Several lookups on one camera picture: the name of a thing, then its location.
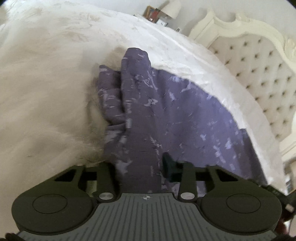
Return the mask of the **purple patterned hooded jacket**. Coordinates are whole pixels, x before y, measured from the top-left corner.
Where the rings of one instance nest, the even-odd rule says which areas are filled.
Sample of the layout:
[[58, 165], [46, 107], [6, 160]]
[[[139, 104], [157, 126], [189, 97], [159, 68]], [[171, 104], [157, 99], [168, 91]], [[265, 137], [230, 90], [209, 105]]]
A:
[[147, 52], [127, 49], [119, 70], [101, 65], [96, 89], [108, 122], [104, 153], [122, 192], [177, 193], [179, 185], [164, 177], [163, 153], [267, 183], [247, 131], [232, 114], [191, 81], [152, 68]]

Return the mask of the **cream bed comforter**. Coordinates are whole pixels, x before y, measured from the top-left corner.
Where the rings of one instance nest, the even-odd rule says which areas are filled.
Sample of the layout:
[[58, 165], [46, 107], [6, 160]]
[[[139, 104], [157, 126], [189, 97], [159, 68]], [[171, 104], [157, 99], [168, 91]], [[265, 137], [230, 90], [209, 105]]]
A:
[[216, 56], [174, 30], [78, 1], [7, 1], [1, 7], [1, 233], [15, 232], [14, 199], [77, 163], [101, 158], [106, 122], [93, 79], [119, 69], [130, 47], [152, 66], [198, 84], [248, 131], [267, 181], [286, 190], [259, 105]]

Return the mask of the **tufted cream headboard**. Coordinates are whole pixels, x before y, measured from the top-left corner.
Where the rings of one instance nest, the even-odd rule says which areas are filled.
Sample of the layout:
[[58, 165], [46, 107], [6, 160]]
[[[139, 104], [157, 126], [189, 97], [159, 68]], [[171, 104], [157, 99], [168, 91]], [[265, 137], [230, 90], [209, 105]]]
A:
[[211, 9], [189, 38], [210, 50], [250, 92], [280, 144], [283, 161], [294, 161], [295, 40], [243, 13], [225, 22]]

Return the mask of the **small alarm clock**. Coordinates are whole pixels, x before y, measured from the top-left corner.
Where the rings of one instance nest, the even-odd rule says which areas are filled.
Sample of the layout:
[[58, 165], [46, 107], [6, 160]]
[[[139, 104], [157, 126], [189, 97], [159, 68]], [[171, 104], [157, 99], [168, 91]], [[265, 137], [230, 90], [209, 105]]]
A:
[[162, 19], [158, 19], [156, 24], [166, 27], [168, 23]]

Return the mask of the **white table lamp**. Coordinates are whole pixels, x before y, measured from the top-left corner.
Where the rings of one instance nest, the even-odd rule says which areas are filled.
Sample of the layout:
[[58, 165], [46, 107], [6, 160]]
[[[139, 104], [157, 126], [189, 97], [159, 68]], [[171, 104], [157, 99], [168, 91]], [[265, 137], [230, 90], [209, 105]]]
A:
[[176, 19], [180, 10], [182, 8], [182, 4], [179, 0], [169, 1], [162, 9], [165, 15], [169, 16], [172, 19]]

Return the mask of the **wooden picture frame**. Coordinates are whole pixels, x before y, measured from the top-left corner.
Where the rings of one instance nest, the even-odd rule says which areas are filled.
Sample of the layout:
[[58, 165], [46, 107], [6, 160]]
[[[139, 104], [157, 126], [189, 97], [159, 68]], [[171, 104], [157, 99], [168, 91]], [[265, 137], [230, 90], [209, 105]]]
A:
[[152, 6], [147, 6], [147, 8], [145, 9], [145, 12], [143, 14], [143, 17], [147, 20], [149, 20], [153, 14], [153, 12], [155, 11], [156, 9]]

